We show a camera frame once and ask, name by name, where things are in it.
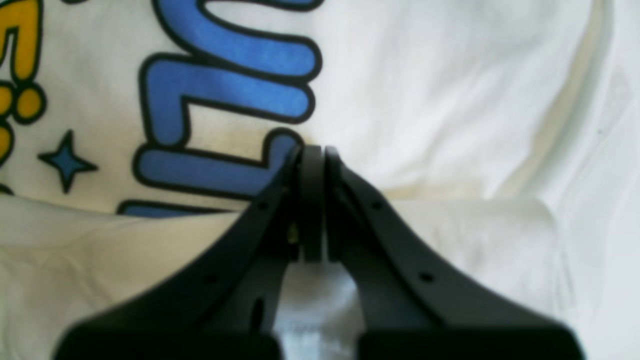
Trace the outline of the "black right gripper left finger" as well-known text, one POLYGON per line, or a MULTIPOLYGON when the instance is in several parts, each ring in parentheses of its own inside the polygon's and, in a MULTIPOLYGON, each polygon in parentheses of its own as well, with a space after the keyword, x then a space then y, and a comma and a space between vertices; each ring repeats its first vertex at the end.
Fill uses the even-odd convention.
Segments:
POLYGON ((295 148, 220 239, 152 289, 69 330, 56 360, 279 360, 288 265, 323 259, 324 158, 295 148))

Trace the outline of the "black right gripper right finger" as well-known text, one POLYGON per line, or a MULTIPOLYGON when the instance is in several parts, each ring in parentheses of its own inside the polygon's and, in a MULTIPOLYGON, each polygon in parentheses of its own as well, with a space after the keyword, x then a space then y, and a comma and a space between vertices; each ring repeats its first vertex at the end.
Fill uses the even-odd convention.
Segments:
POLYGON ((359 360, 583 360, 569 328, 508 300, 432 250, 325 150, 327 257, 355 282, 359 360))

